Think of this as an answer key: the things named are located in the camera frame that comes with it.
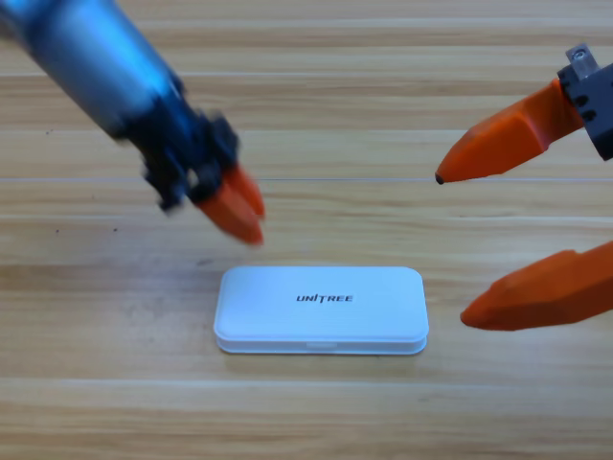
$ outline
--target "unitree logo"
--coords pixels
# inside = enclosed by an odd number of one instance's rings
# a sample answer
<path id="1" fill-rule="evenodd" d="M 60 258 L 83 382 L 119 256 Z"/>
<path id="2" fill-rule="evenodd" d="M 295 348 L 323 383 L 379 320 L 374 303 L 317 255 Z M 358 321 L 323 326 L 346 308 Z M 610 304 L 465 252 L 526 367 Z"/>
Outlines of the unitree logo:
<path id="1" fill-rule="evenodd" d="M 299 295 L 296 298 L 297 302 L 353 302 L 352 295 Z"/>

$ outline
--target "wooden table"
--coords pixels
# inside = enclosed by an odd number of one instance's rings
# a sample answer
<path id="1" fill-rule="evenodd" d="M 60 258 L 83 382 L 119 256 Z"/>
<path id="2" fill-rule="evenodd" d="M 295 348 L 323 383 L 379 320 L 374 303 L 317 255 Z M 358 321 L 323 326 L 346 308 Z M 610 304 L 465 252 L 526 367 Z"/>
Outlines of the wooden table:
<path id="1" fill-rule="evenodd" d="M 471 330 L 488 285 L 613 235 L 613 170 L 584 132 L 491 180 L 438 186 L 464 131 L 587 40 L 610 0 L 124 0 L 221 109 L 268 206 L 264 248 L 166 218 L 115 145 L 0 48 L 0 458 L 613 458 L 613 314 Z M 431 334 L 413 357 L 228 356 L 236 265 L 409 265 Z"/>

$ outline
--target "light wood surface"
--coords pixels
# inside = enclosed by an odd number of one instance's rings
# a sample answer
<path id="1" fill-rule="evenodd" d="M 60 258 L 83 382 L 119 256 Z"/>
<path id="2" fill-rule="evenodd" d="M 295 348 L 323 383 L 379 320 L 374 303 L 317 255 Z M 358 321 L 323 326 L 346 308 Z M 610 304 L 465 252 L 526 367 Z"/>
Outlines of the light wood surface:
<path id="1" fill-rule="evenodd" d="M 115 145 L 0 45 L 0 458 L 610 460 L 613 315 L 464 327 L 498 277 L 611 239 L 613 170 L 584 132 L 484 181 L 433 174 L 464 130 L 556 77 L 609 0 L 124 0 L 191 99 L 228 115 L 266 244 L 155 207 Z M 412 357 L 229 356 L 236 265 L 409 265 Z"/>

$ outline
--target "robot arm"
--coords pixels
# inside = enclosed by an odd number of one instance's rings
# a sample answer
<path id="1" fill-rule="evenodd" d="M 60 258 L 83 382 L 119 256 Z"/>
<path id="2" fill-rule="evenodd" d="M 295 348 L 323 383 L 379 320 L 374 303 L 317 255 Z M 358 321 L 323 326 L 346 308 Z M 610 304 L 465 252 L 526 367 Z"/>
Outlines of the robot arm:
<path id="1" fill-rule="evenodd" d="M 440 164 L 440 184 L 502 174 L 585 127 L 604 161 L 613 158 L 613 65 L 600 68 L 587 45 L 540 91 L 471 128 Z M 462 313 L 468 326 L 517 331 L 572 324 L 613 309 L 613 241 L 562 251 L 493 283 Z"/>
<path id="2" fill-rule="evenodd" d="M 113 0 L 0 0 L 0 24 L 98 127 L 140 151 L 164 211 L 187 197 L 223 232 L 262 242 L 263 200 L 238 162 L 237 135 L 189 106 Z"/>

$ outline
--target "wood grain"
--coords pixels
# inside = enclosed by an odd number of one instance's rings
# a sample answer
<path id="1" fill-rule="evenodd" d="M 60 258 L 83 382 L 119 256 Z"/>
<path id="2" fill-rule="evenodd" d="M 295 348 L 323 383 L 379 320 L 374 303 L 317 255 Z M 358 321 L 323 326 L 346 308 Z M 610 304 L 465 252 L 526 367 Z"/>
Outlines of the wood grain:
<path id="1" fill-rule="evenodd" d="M 613 315 L 485 333 L 500 276 L 611 239 L 585 132 L 502 177 L 434 183 L 465 129 L 538 89 L 604 0 L 124 0 L 191 100 L 238 128 L 268 218 L 244 247 L 155 206 L 107 139 L 0 45 L 0 458 L 609 460 Z M 412 357 L 230 356 L 236 265 L 409 265 L 431 334 Z"/>

